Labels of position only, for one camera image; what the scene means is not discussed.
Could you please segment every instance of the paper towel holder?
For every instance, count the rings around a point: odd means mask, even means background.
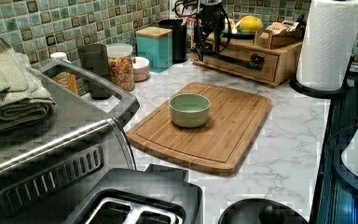
[[[298,82],[296,76],[292,76],[290,78],[290,87],[292,87],[293,90],[308,95],[310,97],[314,98],[321,98],[321,99],[332,99],[332,98],[338,98],[345,94],[348,90],[348,83],[347,83],[347,77],[348,73],[350,72],[351,64],[353,62],[354,58],[353,56],[350,57],[350,61],[348,63],[347,71],[345,73],[345,77],[342,81],[342,86],[338,90],[335,91],[320,91],[320,90],[314,90],[309,87],[301,85],[301,83]]]

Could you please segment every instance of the black mug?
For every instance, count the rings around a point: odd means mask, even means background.
[[[77,49],[81,66],[104,79],[110,80],[109,63],[106,46],[102,44],[90,44]],[[86,81],[89,87],[89,95],[94,100],[104,100],[111,97],[108,90],[98,87],[95,83]]]

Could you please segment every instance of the marble countertop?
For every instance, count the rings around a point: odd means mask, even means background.
[[[300,94],[288,82],[272,88],[187,61],[135,83],[131,93],[141,106],[124,130],[127,132],[190,82],[248,91],[272,101],[268,118],[235,175],[217,176],[187,169],[188,181],[203,192],[200,223],[217,223],[231,204],[249,198],[283,203],[309,220],[330,101]],[[115,100],[98,104],[109,111]],[[150,163],[186,169],[132,149],[138,170],[144,171]]]

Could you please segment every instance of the green bowl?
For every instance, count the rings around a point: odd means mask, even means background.
[[[170,100],[172,122],[184,128],[199,127],[208,119],[210,105],[208,98],[202,95],[176,95]]]

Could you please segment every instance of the wooden cutting board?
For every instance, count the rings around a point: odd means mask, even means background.
[[[153,156],[214,175],[233,175],[266,119],[271,100],[246,91],[190,83],[180,93],[211,101],[205,124],[188,129],[171,121],[168,101],[127,133],[131,144]]]

